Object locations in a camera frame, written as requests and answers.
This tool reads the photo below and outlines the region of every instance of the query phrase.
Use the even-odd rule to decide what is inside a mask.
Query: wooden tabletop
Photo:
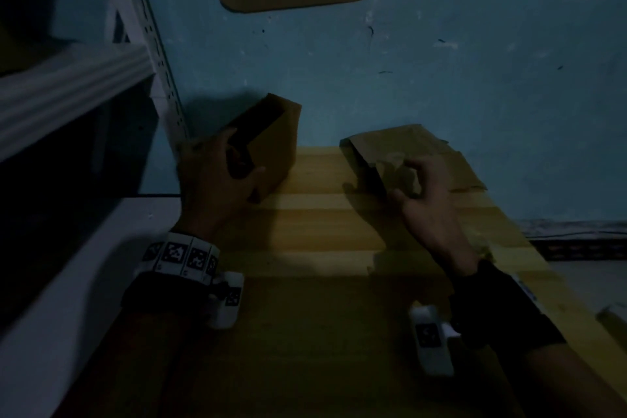
[[[450,341],[455,378],[426,377],[407,310],[447,317],[450,283],[386,202],[352,150],[299,148],[296,165],[216,244],[246,276],[239,319],[200,331],[164,395],[165,415],[521,415],[489,349]],[[528,285],[573,349],[623,396],[627,356],[486,192],[453,193],[461,221],[500,269]]]

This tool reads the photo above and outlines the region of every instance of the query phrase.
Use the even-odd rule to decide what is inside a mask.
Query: metal shelf
[[[143,45],[69,45],[0,78],[0,161],[153,74]]]

